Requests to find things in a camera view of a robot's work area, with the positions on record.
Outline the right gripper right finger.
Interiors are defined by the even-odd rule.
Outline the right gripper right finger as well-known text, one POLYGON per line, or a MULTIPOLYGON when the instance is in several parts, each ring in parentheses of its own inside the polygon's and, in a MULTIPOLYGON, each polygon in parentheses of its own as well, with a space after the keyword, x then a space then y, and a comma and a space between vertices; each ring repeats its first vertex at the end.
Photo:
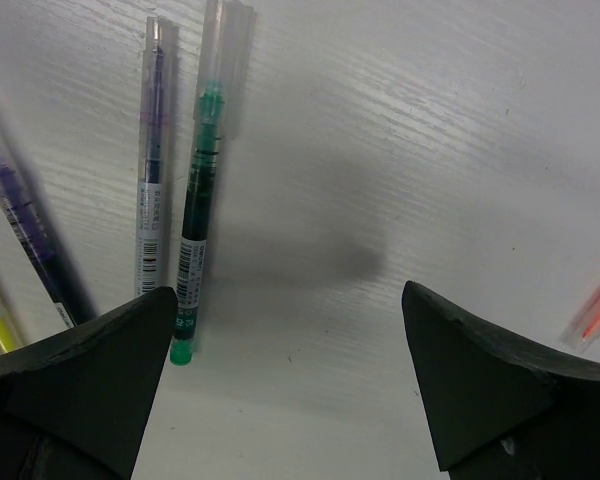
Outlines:
POLYGON ((483 320, 413 281, 406 340, 452 479, 600 479, 600 363, 483 320))

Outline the purple pen white label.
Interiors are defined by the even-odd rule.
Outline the purple pen white label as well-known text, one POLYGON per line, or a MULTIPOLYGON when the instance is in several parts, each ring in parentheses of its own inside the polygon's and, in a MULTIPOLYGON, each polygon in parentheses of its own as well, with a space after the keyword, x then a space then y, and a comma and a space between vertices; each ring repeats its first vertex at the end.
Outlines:
POLYGON ((146 21, 142 54, 134 295, 165 284, 167 187, 177 26, 164 17, 146 21))

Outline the green gel pen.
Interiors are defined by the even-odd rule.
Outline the green gel pen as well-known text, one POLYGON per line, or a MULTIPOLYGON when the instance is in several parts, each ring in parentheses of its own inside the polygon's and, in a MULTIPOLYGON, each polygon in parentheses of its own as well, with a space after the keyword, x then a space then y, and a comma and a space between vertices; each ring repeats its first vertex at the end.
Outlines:
POLYGON ((254 22, 254 9, 240 1, 206 3, 169 352, 177 366, 193 357, 217 163, 224 140, 236 135, 254 22))

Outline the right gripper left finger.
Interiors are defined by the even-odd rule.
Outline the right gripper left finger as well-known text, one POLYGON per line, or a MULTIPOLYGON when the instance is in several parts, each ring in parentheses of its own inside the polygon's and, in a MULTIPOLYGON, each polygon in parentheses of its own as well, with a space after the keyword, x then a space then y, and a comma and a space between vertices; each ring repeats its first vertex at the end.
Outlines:
POLYGON ((160 287, 0 356, 0 479, 131 477, 177 310, 160 287))

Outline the orange highlighter pen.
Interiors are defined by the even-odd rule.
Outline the orange highlighter pen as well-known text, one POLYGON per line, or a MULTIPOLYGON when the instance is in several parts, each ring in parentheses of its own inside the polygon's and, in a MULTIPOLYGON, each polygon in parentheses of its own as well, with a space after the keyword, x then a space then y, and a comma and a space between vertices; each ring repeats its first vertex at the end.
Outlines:
POLYGON ((561 341, 580 353, 600 337, 600 285, 561 336, 561 341))

